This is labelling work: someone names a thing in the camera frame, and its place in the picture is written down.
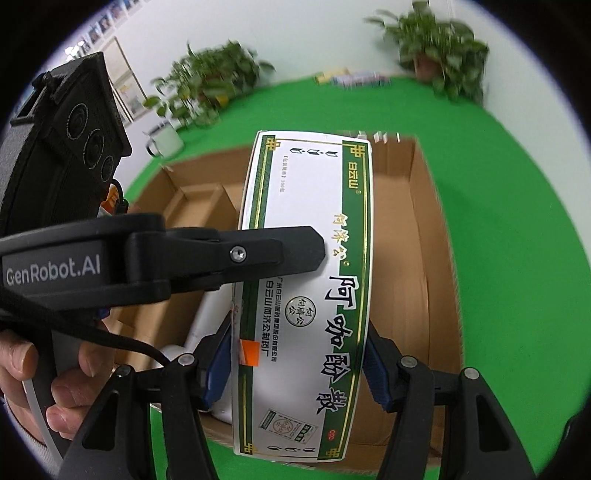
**white mug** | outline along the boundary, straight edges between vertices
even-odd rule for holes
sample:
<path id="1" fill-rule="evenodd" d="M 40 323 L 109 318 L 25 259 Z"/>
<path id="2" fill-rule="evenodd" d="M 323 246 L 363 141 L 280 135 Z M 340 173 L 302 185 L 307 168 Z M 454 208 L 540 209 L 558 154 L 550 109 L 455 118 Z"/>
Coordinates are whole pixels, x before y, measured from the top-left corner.
<path id="1" fill-rule="evenodd" d="M 150 140 L 146 143 L 146 150 L 153 157 L 172 157 L 184 147 L 183 140 L 181 140 L 177 131 L 169 122 L 158 125 L 148 132 L 147 135 L 150 137 Z"/>

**orange sticker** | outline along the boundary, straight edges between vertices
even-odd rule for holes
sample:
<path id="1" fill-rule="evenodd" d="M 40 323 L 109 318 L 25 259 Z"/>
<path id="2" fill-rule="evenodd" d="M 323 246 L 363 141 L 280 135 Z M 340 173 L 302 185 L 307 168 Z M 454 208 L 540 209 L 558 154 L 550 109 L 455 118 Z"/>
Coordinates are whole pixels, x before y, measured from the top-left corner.
<path id="1" fill-rule="evenodd" d="M 261 343 L 254 340 L 240 340 L 242 352 L 240 355 L 240 363 L 248 367 L 258 367 L 259 357 L 261 354 Z"/>

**green mat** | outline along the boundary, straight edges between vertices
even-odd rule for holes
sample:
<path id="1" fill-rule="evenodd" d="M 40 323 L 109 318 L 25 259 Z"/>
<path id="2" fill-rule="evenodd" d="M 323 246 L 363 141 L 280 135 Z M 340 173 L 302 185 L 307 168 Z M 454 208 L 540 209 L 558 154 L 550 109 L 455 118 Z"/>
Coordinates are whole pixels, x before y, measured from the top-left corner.
<path id="1" fill-rule="evenodd" d="M 435 98 L 409 79 L 355 90 L 304 80 L 237 100 L 209 130 L 182 132 L 187 147 L 170 161 L 252 144 L 260 129 L 418 137 L 450 229 L 466 363 L 485 376 L 542 468 L 589 388 L 591 275 L 569 217 L 523 149 L 481 108 Z M 157 169 L 154 161 L 142 172 L 130 199 Z M 154 420 L 162 474 L 161 426 Z M 350 477 L 245 459 L 217 445 L 212 455 L 222 480 Z"/>

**black cable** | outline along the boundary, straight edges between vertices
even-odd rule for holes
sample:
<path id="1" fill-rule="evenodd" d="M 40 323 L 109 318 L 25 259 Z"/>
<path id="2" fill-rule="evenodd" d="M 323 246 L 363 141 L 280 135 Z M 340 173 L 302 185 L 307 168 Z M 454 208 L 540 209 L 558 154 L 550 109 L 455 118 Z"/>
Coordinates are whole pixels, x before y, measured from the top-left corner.
<path id="1" fill-rule="evenodd" d="M 127 213 L 127 210 L 129 209 L 129 202 L 123 197 L 123 187 L 115 179 L 111 179 L 111 183 L 117 187 L 117 192 L 119 193 L 119 198 L 115 201 L 113 215 L 122 215 L 123 213 Z"/>
<path id="2" fill-rule="evenodd" d="M 157 348 L 134 338 L 105 332 L 89 325 L 66 320 L 59 313 L 39 305 L 0 285 L 0 306 L 13 314 L 19 321 L 30 325 L 48 328 L 86 342 L 110 348 L 142 353 L 156 360 L 162 366 L 170 360 Z"/>
<path id="3" fill-rule="evenodd" d="M 115 187 L 117 187 L 117 192 L 119 193 L 119 199 L 125 200 L 125 198 L 123 197 L 123 187 L 121 186 L 119 181 L 115 180 L 115 179 L 111 179 L 111 184 L 115 185 Z"/>

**framed picture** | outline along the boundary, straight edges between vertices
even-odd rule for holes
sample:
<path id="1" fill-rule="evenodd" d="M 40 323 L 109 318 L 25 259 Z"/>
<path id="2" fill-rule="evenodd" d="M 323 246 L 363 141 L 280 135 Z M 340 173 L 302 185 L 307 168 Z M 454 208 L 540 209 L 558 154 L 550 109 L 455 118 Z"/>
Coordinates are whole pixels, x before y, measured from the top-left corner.
<path id="1" fill-rule="evenodd" d="M 139 0 L 123 0 L 123 5 L 128 13 L 133 13 L 142 6 Z"/>
<path id="2" fill-rule="evenodd" d="M 124 77 L 129 76 L 131 68 L 117 37 L 112 38 L 102 49 L 105 55 L 107 73 L 113 85 L 117 85 Z"/>
<path id="3" fill-rule="evenodd" d="M 100 26 L 100 31 L 104 37 L 109 35 L 111 33 L 111 31 L 113 30 L 113 24 L 111 23 L 111 18 L 109 17 L 109 14 L 106 12 L 106 10 L 103 12 L 103 15 L 101 15 L 101 17 L 99 18 L 99 26 Z"/>
<path id="4" fill-rule="evenodd" d="M 93 46 L 97 46 L 103 41 L 103 35 L 98 23 L 93 24 L 88 31 L 88 38 Z"/>
<path id="5" fill-rule="evenodd" d="M 108 10 L 113 20 L 113 24 L 115 26 L 118 26 L 125 20 L 127 20 L 127 14 L 125 13 L 123 5 L 121 4 L 121 0 L 116 0 L 115 2 L 112 2 L 109 5 Z"/>
<path id="6" fill-rule="evenodd" d="M 127 77 L 120 80 L 115 86 L 115 90 L 117 90 L 117 93 L 132 120 L 136 120 L 148 111 L 148 109 L 143 106 L 144 100 L 146 100 L 146 95 L 133 72 L 130 72 Z"/>
<path id="7" fill-rule="evenodd" d="M 88 55 L 92 51 L 92 47 L 88 43 L 86 37 L 80 37 L 78 42 L 76 43 L 78 47 L 80 47 L 80 56 L 83 57 L 84 55 Z"/>
<path id="8" fill-rule="evenodd" d="M 123 123 L 124 127 L 127 127 L 131 123 L 129 112 L 123 106 L 123 102 L 121 101 L 121 98 L 119 97 L 119 94 L 116 90 L 113 90 L 113 97 L 115 98 L 115 104 L 117 105 L 117 111 L 119 112 L 121 122 Z"/>

